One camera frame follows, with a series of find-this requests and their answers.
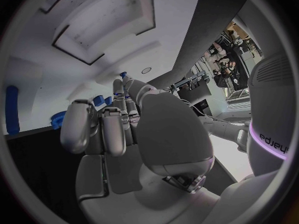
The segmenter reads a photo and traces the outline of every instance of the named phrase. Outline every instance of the blue handle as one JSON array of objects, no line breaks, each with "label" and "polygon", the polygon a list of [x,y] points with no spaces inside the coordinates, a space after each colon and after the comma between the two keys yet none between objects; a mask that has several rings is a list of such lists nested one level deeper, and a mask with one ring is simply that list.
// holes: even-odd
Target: blue handle
[{"label": "blue handle", "polygon": [[17,95],[18,89],[15,86],[8,86],[6,89],[5,100],[5,120],[6,130],[9,134],[14,135],[20,132],[17,112]]}]

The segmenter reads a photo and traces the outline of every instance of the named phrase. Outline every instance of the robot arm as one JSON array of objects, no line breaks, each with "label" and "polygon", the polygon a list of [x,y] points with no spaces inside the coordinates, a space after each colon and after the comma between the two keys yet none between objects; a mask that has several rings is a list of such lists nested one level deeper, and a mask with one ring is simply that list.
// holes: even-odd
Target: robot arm
[{"label": "robot arm", "polygon": [[238,150],[246,153],[249,128],[248,121],[245,122],[244,125],[235,125],[229,122],[216,121],[207,116],[200,116],[199,119],[209,133],[236,143]]}]

